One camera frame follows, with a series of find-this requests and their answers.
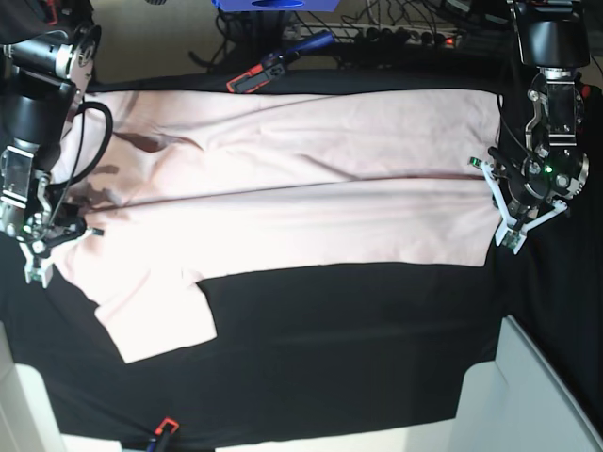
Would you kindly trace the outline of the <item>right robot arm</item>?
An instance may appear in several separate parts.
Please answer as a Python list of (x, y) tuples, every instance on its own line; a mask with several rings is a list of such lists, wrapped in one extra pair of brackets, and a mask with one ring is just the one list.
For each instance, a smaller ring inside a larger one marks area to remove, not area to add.
[[(50, 281), (53, 248), (100, 233), (66, 198), (98, 165), (113, 131), (109, 109), (85, 99), (101, 35), (89, 1), (1, 4), (1, 57), (10, 66), (1, 88), (1, 231), (19, 243), (29, 282)], [(89, 109), (105, 117), (99, 151), (56, 183), (61, 141)]]

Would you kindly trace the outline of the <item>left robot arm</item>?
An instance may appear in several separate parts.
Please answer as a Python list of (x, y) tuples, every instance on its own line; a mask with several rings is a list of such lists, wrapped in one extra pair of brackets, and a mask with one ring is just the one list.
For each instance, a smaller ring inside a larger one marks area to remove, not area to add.
[(491, 162), (471, 158), (482, 171), (501, 221), (497, 245), (518, 251), (529, 231), (564, 213), (586, 185), (590, 161), (579, 148), (584, 96), (578, 70), (590, 62), (579, 1), (512, 1), (510, 16), (520, 61), (537, 69), (527, 91), (533, 116), (516, 142), (516, 161), (492, 147)]

